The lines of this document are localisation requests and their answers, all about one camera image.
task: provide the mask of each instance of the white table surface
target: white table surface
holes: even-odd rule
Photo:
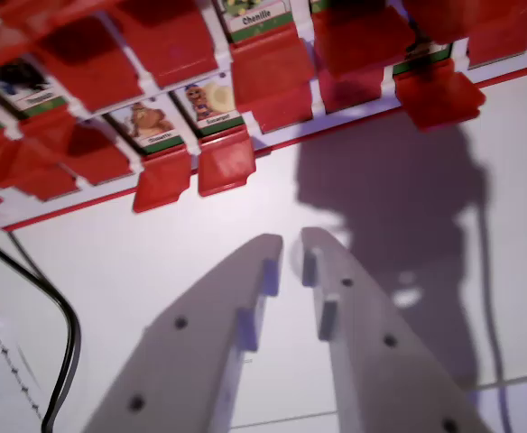
[[[273,152],[240,189],[200,198],[194,177],[175,205],[135,215],[129,195],[18,230],[83,330],[56,432],[79,432],[146,324],[264,232],[284,237],[280,297],[268,302],[262,349],[245,365],[234,425],[333,411],[328,348],[294,272],[304,226],[327,228],[350,247],[457,380],[497,377],[487,302],[504,377],[527,376],[527,77],[484,91],[480,117],[459,126],[419,134],[406,114],[393,114]],[[484,196],[489,260],[480,248]],[[2,233],[0,245],[14,253]],[[62,315],[2,264],[0,302],[50,394]],[[333,430],[331,417],[316,417],[331,427],[313,429]]]

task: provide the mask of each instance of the cartoon character picture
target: cartoon character picture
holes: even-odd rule
[[[131,118],[125,119],[125,126],[131,129],[129,135],[133,138],[148,138],[173,129],[173,124],[159,108],[149,108],[137,102],[131,106],[131,111]]]
[[[14,96],[23,90],[39,92],[49,86],[44,76],[24,60],[16,59],[0,66],[0,90],[7,95]]]
[[[213,115],[218,115],[208,102],[206,91],[197,84],[190,84],[185,87],[185,95],[193,105],[198,122],[205,120]]]
[[[185,96],[193,105],[198,122],[236,109],[232,88],[220,86],[213,81],[209,81],[203,88],[197,84],[186,86]]]
[[[261,1],[262,0],[223,0],[226,12],[232,16],[245,14],[249,9],[258,6]]]

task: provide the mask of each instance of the printed name label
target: printed name label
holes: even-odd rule
[[[51,90],[43,90],[42,92],[33,93],[29,97],[26,97],[24,99],[20,99],[16,102],[18,105],[18,108],[20,109],[26,109],[30,108],[32,106],[36,106],[37,104],[40,104],[41,102],[48,101],[50,99],[53,99],[57,97]]]
[[[169,140],[170,138],[177,137],[176,131],[173,129],[171,131],[168,131],[167,133],[163,133],[160,135],[155,135],[153,137],[144,138],[140,140],[142,146],[149,146],[151,144],[162,142],[163,140]]]
[[[283,2],[274,3],[273,5],[266,6],[262,9],[256,9],[245,15],[234,18],[229,22],[229,30],[231,32],[237,32],[238,30],[274,18],[274,16],[285,14],[285,12],[286,10]]]
[[[200,120],[198,122],[198,128],[205,128],[207,126],[210,126],[211,124],[220,124],[222,122],[235,119],[240,116],[241,115],[239,114],[237,110],[230,111],[229,113],[225,113],[224,115],[214,115],[213,117],[210,117],[209,119]]]

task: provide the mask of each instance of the black wire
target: black wire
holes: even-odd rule
[[[51,282],[43,275],[39,267],[35,264],[29,254],[19,243],[19,240],[13,233],[9,233],[9,238],[13,241],[14,246],[28,262],[29,266],[37,275],[33,275],[25,268],[16,262],[12,257],[0,249],[0,260],[3,261],[7,266],[13,269],[15,272],[23,276],[27,281],[34,284],[40,291],[43,292],[48,298],[50,298],[57,307],[60,308],[61,312],[65,316],[67,322],[67,345],[65,347],[65,355],[63,356],[63,362],[59,371],[59,376],[55,382],[53,393],[49,401],[49,406],[43,417],[41,423],[42,433],[51,433],[53,431],[53,424],[55,418],[60,410],[61,405],[65,401],[69,388],[77,365],[79,363],[79,355],[81,351],[81,326],[77,314],[73,310],[73,307],[67,302],[67,300],[61,295],[61,293],[51,284]]]

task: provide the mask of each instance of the red stripe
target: red stripe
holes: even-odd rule
[[[515,70],[514,72],[509,72],[507,74],[501,75],[500,77],[494,77],[494,78],[487,79],[485,81],[481,81],[481,82],[477,83],[477,85],[480,88],[486,88],[488,86],[493,86],[494,84],[503,83],[505,81],[509,81],[511,79],[520,78],[520,77],[524,77],[524,76],[527,76],[527,68]],[[397,113],[397,112],[399,112],[401,110],[402,110],[402,107],[399,106],[399,107],[396,107],[396,108],[392,108],[391,110],[383,111],[382,113],[377,113],[375,115],[369,115],[367,117],[362,117],[361,119],[357,119],[357,120],[354,120],[352,122],[348,122],[346,124],[340,124],[338,126],[333,126],[333,127],[329,128],[329,129],[324,129],[323,131],[317,131],[316,133],[313,133],[313,134],[308,134],[308,135],[304,135],[303,137],[294,138],[293,140],[289,140],[287,142],[274,144],[273,146],[269,146],[269,147],[266,147],[264,149],[260,149],[259,151],[256,151],[255,152],[255,156],[256,157],[261,157],[261,156],[267,155],[267,154],[269,154],[269,153],[271,153],[273,151],[277,151],[278,149],[281,149],[283,147],[291,146],[292,144],[302,143],[302,142],[307,141],[307,140],[318,138],[318,137],[320,137],[320,136],[322,136],[324,134],[331,134],[331,133],[334,133],[335,131],[339,131],[340,129],[348,128],[349,126],[354,126],[356,124],[360,124],[360,123],[366,122],[368,120],[373,120],[373,119],[376,119],[376,118],[379,118],[379,117],[383,117],[385,115],[391,115],[391,114]],[[27,226],[30,226],[31,224],[35,224],[35,223],[39,223],[41,221],[45,221],[46,219],[50,219],[50,218],[53,218],[53,217],[58,217],[59,215],[64,215],[64,214],[67,214],[69,212],[73,212],[74,210],[79,210],[79,209],[82,209],[84,207],[89,207],[89,206],[96,205],[98,203],[103,203],[104,201],[108,201],[108,200],[111,200],[113,198],[126,196],[127,194],[132,194],[136,190],[137,190],[137,188],[130,188],[130,189],[126,189],[124,191],[116,192],[114,194],[109,194],[108,196],[95,198],[93,200],[86,201],[86,202],[83,202],[83,203],[79,203],[79,204],[71,206],[71,207],[65,207],[64,209],[60,209],[60,210],[56,210],[54,212],[50,212],[49,214],[37,216],[35,218],[26,219],[26,220],[21,221],[19,223],[11,224],[10,226],[3,227],[3,229],[5,231],[7,231],[7,232],[11,232],[11,231],[14,231],[14,230],[16,230],[18,228],[27,227]]]

